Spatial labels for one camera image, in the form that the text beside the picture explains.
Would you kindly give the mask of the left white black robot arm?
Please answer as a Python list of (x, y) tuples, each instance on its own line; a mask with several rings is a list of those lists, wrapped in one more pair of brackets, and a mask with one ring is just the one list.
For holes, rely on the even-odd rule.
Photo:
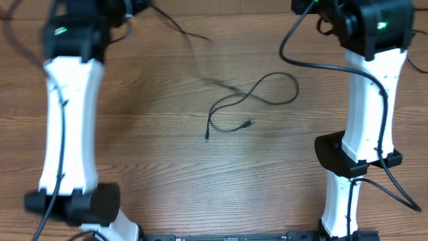
[(110, 31), (145, 10), (139, 0), (66, 1), (43, 28), (47, 76), (47, 138), (38, 189), (25, 208), (77, 226), (93, 240), (144, 240), (142, 228), (120, 209), (116, 183), (100, 183), (94, 135), (96, 106), (104, 76)]

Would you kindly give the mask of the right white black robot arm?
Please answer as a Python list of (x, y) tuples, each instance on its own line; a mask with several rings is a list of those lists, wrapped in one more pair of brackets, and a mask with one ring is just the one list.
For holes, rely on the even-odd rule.
[(348, 120), (343, 131), (319, 136), (316, 156), (327, 174), (326, 206), (317, 232), (301, 240), (378, 240), (358, 229), (356, 209), (369, 166), (400, 165), (392, 121), (397, 84), (411, 43), (411, 1), (293, 1), (298, 15), (317, 14), (345, 50)]

